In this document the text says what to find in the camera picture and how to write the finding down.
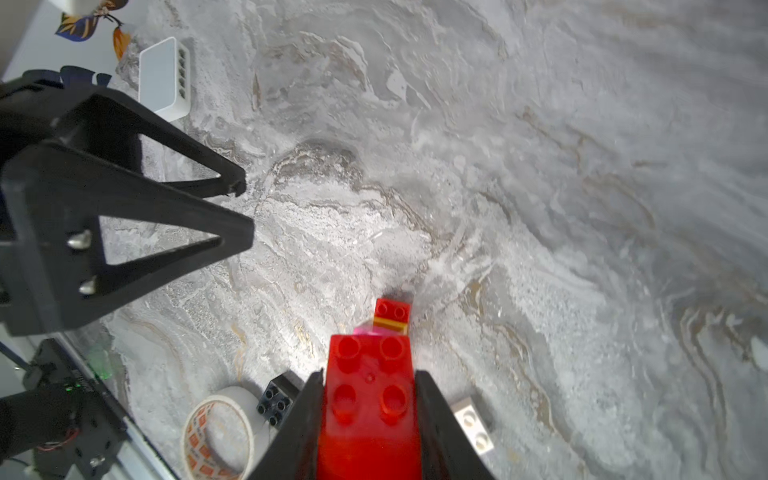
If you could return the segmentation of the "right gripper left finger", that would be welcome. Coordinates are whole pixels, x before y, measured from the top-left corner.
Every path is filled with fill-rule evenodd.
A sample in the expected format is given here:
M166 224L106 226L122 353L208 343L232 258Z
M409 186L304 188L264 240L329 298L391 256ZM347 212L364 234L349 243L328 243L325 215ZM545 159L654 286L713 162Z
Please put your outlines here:
M291 411L249 474L251 479L315 479L322 423L323 372L312 373Z

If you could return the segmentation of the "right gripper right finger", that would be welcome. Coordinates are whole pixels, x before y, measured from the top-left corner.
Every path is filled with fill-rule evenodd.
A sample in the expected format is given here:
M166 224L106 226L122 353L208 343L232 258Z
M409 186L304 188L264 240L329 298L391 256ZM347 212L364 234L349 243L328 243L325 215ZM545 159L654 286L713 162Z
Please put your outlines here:
M493 480L427 371L415 371L415 398L422 478Z

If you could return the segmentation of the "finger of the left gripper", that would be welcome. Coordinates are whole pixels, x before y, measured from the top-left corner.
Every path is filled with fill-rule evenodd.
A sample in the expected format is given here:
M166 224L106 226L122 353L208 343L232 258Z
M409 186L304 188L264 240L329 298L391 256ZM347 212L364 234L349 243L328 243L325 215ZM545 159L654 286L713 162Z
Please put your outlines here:
M7 160L1 191L1 321L13 336L80 328L253 243L252 219L53 143ZM110 264L103 217L210 237Z
M95 83L66 85L40 74L1 85L1 162L44 141L95 156L198 198L240 196L246 173L235 162L162 119L128 94ZM184 158L207 175L162 178L158 152Z

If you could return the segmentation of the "white 2x4 lego brick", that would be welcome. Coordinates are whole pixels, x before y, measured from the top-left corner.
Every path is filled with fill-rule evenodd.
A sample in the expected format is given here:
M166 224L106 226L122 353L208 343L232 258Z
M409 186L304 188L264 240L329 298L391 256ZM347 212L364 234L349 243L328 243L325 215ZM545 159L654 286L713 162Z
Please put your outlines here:
M466 397L450 406L451 411L475 452L482 456L494 449L487 426L474 400Z

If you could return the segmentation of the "small red lego brick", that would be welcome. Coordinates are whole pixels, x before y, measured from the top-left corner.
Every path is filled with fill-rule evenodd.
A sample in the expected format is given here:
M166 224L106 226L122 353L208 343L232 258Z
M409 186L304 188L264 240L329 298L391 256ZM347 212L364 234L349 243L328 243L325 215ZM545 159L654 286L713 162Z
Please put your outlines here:
M319 479L420 479L414 368L405 336L331 337Z

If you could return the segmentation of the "yellow 2x2 lego brick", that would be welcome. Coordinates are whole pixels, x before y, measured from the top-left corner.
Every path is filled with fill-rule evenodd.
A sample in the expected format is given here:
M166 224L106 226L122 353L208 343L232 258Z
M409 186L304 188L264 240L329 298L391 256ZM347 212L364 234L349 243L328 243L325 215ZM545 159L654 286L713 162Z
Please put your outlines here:
M408 323L375 317L373 331L379 335L408 335Z

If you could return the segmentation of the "red 2x4 lego brick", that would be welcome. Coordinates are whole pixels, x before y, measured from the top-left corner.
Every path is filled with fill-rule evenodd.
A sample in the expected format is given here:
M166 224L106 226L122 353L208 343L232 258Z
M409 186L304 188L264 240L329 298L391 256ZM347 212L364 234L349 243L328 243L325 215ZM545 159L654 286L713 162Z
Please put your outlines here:
M375 319L408 324L410 320L411 305L408 303L378 298L375 305Z

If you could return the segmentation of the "pink 2x2 lego brick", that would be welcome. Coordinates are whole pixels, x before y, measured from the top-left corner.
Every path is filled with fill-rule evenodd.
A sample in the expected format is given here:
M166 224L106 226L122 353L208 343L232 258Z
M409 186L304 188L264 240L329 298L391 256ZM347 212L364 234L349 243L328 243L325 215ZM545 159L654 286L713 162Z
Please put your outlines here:
M362 324L353 329L354 335L386 335L386 331L373 324Z

